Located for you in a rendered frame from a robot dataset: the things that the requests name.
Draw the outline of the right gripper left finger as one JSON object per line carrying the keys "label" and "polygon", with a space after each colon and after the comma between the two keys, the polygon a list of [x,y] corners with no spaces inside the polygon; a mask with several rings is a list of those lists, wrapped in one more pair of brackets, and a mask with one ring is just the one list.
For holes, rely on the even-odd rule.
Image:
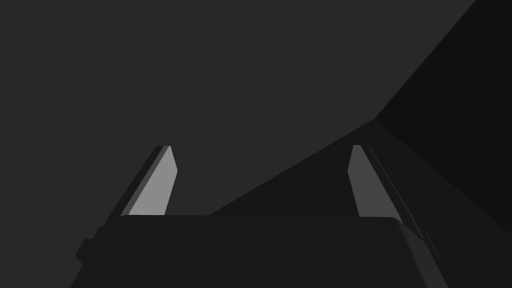
{"label": "right gripper left finger", "polygon": [[163,216],[177,173],[172,148],[156,146],[108,215],[105,225],[125,216]]}

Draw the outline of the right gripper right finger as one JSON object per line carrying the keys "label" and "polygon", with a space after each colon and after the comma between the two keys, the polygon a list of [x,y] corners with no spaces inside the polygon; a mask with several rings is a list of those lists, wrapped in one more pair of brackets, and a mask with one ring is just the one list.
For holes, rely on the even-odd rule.
{"label": "right gripper right finger", "polygon": [[360,217],[393,218],[424,239],[404,198],[368,145],[351,148],[347,174]]}

